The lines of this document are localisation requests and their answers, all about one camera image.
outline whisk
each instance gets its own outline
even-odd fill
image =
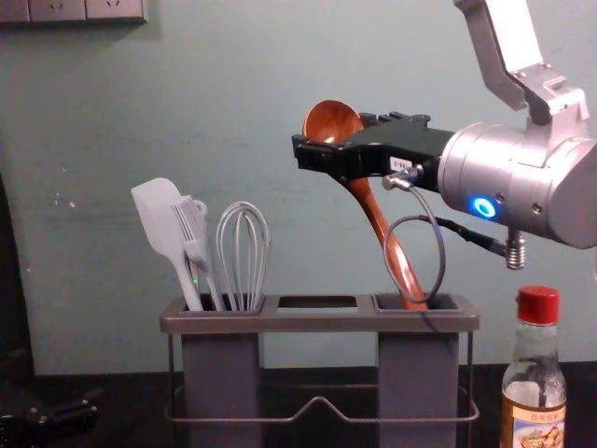
[[[233,248],[226,256],[224,242],[226,227],[234,223],[232,229]],[[246,229],[246,260],[243,262],[241,233]],[[263,283],[268,268],[271,249],[271,235],[268,223],[261,211],[246,202],[237,202],[229,206],[215,233],[215,246],[220,264],[220,275],[232,311],[255,311],[263,300]],[[231,272],[227,259],[231,259]]]

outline utensil holder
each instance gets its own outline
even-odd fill
[[[288,313],[287,308],[294,310]],[[325,310],[313,313],[315,308]],[[262,448],[268,426],[293,425],[321,404],[346,425],[377,426],[380,448],[454,448],[456,424],[470,424],[479,416],[472,377],[467,382],[468,413],[457,416],[459,333],[468,333],[472,371],[472,334],[479,328],[479,313],[461,296],[438,295],[429,310],[417,312],[402,309],[393,294],[267,296],[252,314],[189,312],[179,299],[164,311],[160,327],[169,338],[171,375],[173,336],[181,336],[187,416],[173,414],[174,383],[166,413],[173,423],[187,427],[188,448]],[[347,416],[322,396],[289,416],[262,415],[258,334],[314,331],[378,334],[376,415]]]

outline bottle label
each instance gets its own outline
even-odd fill
[[[500,448],[563,448],[566,404],[535,408],[503,395]]]

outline electrical outlet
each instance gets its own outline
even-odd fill
[[[31,21],[84,21],[85,0],[29,0]]]
[[[146,21],[143,0],[87,0],[88,20]]]
[[[0,23],[21,23],[29,21],[27,0],[2,0]]]

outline gray cable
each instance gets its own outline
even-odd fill
[[[439,271],[437,272],[436,282],[433,285],[431,291],[429,291],[425,295],[425,297],[423,297],[422,299],[415,299],[414,297],[412,297],[412,295],[409,294],[409,292],[405,288],[402,287],[402,285],[400,285],[398,279],[396,278],[396,276],[392,272],[392,269],[390,268],[390,260],[388,259],[388,243],[390,241],[390,235],[392,235],[396,227],[398,227],[400,224],[404,222],[419,221],[420,218],[418,216],[402,217],[401,219],[397,219],[390,225],[388,232],[385,234],[385,237],[383,238],[383,261],[385,263],[385,269],[387,269],[388,273],[392,277],[392,280],[394,280],[394,283],[396,284],[398,290],[402,293],[402,295],[412,303],[425,303],[435,297],[437,291],[439,290],[439,287],[441,287],[441,283],[444,280],[444,274],[446,273],[446,249],[444,247],[444,240],[441,237],[441,230],[439,229],[439,226],[437,224],[436,217],[431,211],[431,208],[429,207],[429,204],[427,203],[423,195],[415,187],[413,187],[410,182],[401,182],[400,185],[398,185],[398,187],[404,191],[410,191],[414,195],[414,197],[417,198],[417,200],[423,207],[425,213],[429,217],[429,221],[431,223],[431,226],[433,227],[433,232],[436,235],[437,249],[439,250]]]

